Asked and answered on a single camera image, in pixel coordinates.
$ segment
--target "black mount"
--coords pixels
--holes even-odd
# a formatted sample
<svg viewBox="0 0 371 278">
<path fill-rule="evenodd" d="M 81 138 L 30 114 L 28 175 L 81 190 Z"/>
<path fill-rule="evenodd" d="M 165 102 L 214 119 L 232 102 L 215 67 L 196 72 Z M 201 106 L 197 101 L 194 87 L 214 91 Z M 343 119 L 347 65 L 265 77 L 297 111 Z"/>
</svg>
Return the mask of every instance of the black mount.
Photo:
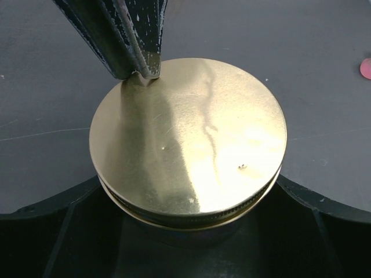
<svg viewBox="0 0 371 278">
<path fill-rule="evenodd" d="M 283 176 L 226 241 L 187 250 L 152 240 L 97 177 L 0 215 L 12 277 L 371 277 L 371 213 Z"/>
</svg>

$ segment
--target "pink object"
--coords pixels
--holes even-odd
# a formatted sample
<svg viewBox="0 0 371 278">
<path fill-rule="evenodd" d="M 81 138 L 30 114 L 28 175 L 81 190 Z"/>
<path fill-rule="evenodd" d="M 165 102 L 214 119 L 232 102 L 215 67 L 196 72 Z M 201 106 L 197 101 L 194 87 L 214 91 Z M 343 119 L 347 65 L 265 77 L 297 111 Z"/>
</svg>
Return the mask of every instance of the pink object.
<svg viewBox="0 0 371 278">
<path fill-rule="evenodd" d="M 371 58 L 364 59 L 359 69 L 363 77 L 371 79 Z"/>
</svg>

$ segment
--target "brass disc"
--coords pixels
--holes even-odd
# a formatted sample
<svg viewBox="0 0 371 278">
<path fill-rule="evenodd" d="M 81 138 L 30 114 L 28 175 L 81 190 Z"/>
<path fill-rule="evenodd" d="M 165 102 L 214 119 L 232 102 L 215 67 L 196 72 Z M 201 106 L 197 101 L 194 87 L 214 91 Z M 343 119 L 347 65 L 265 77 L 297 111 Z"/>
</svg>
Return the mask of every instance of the brass disc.
<svg viewBox="0 0 371 278">
<path fill-rule="evenodd" d="M 160 78 L 115 86 L 90 128 L 104 186 L 150 222 L 220 220 L 240 212 L 278 173 L 283 113 L 249 73 L 201 58 L 165 61 Z"/>
</svg>

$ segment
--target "black base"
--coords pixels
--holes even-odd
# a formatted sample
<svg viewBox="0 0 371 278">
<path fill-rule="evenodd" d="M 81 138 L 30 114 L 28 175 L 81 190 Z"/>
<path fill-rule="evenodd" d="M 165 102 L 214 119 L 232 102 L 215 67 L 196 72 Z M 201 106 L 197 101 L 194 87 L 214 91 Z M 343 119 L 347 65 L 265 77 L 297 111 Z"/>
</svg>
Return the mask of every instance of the black base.
<svg viewBox="0 0 371 278">
<path fill-rule="evenodd" d="M 3 277 L 371 277 L 371 213 L 283 176 L 236 233 L 188 250 L 152 240 L 92 178 L 0 215 Z"/>
</svg>

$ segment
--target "shiny metal surface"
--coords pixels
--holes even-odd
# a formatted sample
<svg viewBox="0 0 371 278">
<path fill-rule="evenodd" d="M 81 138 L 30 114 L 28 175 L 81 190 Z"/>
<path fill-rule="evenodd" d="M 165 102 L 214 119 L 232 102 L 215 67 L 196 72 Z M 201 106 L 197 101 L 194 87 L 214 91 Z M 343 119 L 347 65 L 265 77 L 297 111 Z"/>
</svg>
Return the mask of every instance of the shiny metal surface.
<svg viewBox="0 0 371 278">
<path fill-rule="evenodd" d="M 270 91 L 249 73 L 201 58 L 165 61 L 155 81 L 115 86 L 90 128 L 105 186 L 143 213 L 235 211 L 266 188 L 286 148 Z"/>
</svg>

